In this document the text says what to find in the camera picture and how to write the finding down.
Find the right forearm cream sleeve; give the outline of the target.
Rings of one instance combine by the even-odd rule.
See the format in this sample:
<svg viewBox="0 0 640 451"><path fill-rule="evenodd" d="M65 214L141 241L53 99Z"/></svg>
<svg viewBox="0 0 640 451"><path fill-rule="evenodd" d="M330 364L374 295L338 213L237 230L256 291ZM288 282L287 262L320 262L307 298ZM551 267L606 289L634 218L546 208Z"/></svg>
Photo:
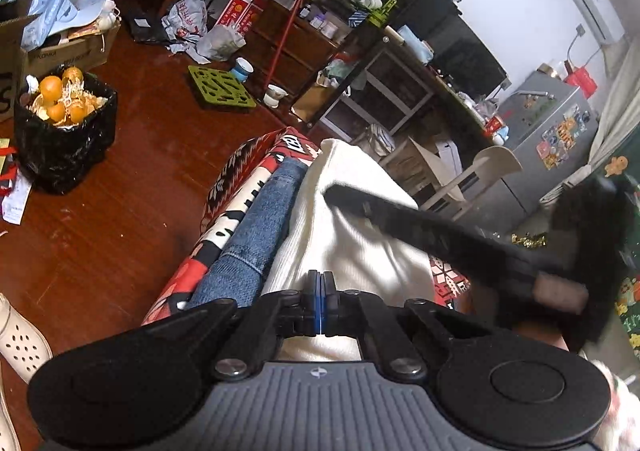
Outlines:
<svg viewBox="0 0 640 451"><path fill-rule="evenodd" d="M638 450L640 448L639 398L603 362L589 359L584 350L579 354L601 371L611 391L610 407L593 439L594 444L603 451Z"/></svg>

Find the person right hand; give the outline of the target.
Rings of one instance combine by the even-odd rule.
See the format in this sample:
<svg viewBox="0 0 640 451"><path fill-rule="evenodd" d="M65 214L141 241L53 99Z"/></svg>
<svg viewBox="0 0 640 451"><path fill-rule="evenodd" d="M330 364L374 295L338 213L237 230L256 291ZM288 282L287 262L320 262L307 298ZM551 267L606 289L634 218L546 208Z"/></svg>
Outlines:
<svg viewBox="0 0 640 451"><path fill-rule="evenodd" d="M562 334L553 327L547 327L544 324L536 324L534 322L523 322L514 327L514 332L521 336L540 341L547 345L560 348L567 351L568 347Z"/></svg>

